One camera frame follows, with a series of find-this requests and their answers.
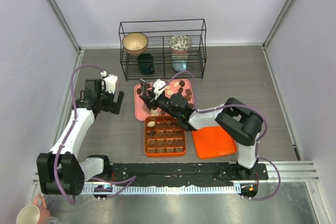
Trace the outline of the orange box lid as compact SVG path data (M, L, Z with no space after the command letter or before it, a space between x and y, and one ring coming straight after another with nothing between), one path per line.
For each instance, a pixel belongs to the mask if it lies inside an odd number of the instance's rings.
M198 158L210 159L233 155L237 147L233 138L220 126L205 127L192 132Z

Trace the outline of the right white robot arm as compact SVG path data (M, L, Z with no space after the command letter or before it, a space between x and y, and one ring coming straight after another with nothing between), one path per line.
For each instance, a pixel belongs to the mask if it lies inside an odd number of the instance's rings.
M235 98L229 98L224 104L205 110L189 106L181 94L170 98L150 92L140 95L140 99L149 109L161 109L177 120L185 131L198 131L206 127L220 126L238 147L237 173L242 179L250 179L256 174L258 164L258 141L265 136L268 124L258 111Z

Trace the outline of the metal tongs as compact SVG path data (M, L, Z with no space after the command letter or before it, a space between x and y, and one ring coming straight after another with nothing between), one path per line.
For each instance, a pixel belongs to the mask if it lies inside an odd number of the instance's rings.
M148 107L148 105L146 104L146 98L148 96L148 93L149 93L149 85L148 83L140 78L140 88L141 88L141 94L139 95L140 99L143 101L144 105L143 105L143 110L146 112L146 113L150 113L150 108Z

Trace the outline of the pink tray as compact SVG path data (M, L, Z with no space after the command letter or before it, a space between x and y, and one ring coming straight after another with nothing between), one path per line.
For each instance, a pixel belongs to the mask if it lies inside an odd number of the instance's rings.
M143 100L140 99L138 90L141 88L140 84L134 87L134 114L137 120L144 121L147 117L152 115L162 116L161 110L148 110ZM175 79L169 84L169 88L165 88L165 96L170 98L172 94L180 92L183 97L187 98L187 102L194 104L194 94L192 85L187 79Z

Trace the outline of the orange chocolate box tray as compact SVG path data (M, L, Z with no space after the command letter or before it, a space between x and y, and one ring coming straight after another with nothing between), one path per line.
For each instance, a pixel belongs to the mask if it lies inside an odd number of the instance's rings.
M147 157L181 157L186 153L185 131L172 116L150 116L144 121Z

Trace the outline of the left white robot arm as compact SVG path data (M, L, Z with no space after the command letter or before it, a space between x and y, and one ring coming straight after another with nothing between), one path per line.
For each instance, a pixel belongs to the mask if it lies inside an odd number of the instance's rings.
M119 114L124 92L116 93L118 77L87 79L75 101L69 122L57 143L48 153L37 157L41 191L45 195L77 196L84 183L93 177L105 182L112 174L108 156L90 155L78 162L82 142L100 112Z

